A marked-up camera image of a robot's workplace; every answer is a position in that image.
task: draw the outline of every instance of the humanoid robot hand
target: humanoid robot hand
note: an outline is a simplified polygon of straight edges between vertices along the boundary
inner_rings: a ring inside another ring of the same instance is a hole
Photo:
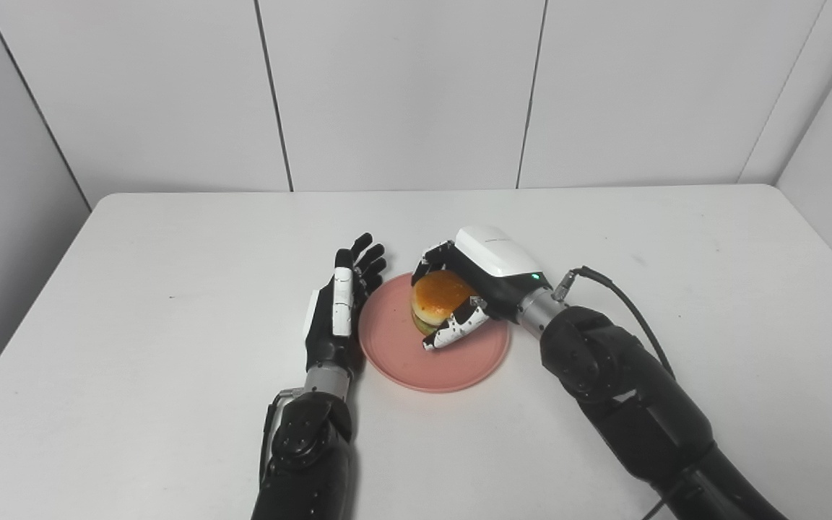
[[[381,285],[381,271],[387,266],[384,246],[379,243],[369,249],[372,241],[366,233],[350,249],[338,250],[333,277],[311,297],[305,328],[307,370],[317,363],[333,363],[350,375],[360,370],[358,316],[365,300]]]
[[[479,296],[466,299],[423,339],[427,350],[451,345],[488,319],[518,323],[522,300],[536,290],[551,289],[538,263],[497,227],[460,228],[455,240],[444,241],[422,254],[410,284],[439,269],[460,276]]]

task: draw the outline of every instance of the black robot forearm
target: black robot forearm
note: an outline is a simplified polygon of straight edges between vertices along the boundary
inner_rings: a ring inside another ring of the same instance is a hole
[[[351,463],[349,407],[329,393],[287,404],[252,520],[340,520]]]
[[[677,518],[785,520],[721,454],[707,417],[633,335],[549,292],[530,295],[519,322],[618,461]]]

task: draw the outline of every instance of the fingertip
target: fingertip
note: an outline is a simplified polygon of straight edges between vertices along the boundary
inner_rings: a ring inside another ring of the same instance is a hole
[[[349,267],[351,269],[354,257],[352,251],[347,249],[340,249],[336,251],[336,267]]]

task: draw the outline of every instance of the white finger segment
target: white finger segment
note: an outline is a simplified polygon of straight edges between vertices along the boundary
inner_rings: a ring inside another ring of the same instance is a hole
[[[449,316],[448,321],[439,330],[436,330],[432,335],[423,340],[422,348],[425,348],[427,351],[433,351],[449,346],[458,339],[479,329],[488,319],[490,317],[486,312],[483,312],[481,307],[476,307],[473,313],[471,313],[471,316],[468,316],[463,322],[459,322],[454,315]]]
[[[352,270],[336,267],[333,273],[333,336],[352,335]]]

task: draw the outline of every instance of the cable connector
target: cable connector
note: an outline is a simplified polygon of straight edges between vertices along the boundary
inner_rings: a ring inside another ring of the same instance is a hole
[[[571,285],[577,280],[577,271],[577,269],[567,271],[567,274],[564,275],[564,278],[561,279],[558,286],[554,287],[554,292],[551,295],[552,298],[558,302],[563,302],[567,298],[567,293],[571,291]]]

